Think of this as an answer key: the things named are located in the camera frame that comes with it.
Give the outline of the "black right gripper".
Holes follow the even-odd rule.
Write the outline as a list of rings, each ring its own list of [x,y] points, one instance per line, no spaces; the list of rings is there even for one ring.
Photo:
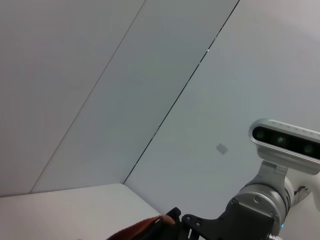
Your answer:
[[[182,240],[267,240],[278,235],[282,224],[275,213],[261,213],[231,201],[216,219],[186,214],[181,218]]]

